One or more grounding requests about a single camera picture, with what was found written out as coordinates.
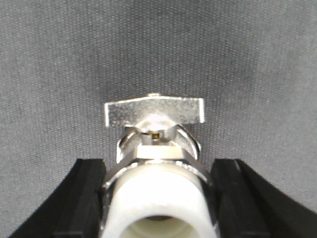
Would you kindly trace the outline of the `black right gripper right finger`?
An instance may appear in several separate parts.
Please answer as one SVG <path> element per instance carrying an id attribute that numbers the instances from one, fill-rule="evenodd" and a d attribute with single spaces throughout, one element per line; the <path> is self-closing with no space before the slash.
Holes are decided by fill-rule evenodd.
<path id="1" fill-rule="evenodd" d="M 211 177 L 222 238 L 315 238 L 317 214 L 240 159 L 216 159 Z"/>

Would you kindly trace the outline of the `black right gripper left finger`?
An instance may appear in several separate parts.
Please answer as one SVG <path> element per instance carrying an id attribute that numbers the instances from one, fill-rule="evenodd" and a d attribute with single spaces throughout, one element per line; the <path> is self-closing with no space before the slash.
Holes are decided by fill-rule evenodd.
<path id="1" fill-rule="evenodd" d="M 77 159 L 67 176 L 12 238 L 97 238 L 102 217 L 101 159 Z"/>

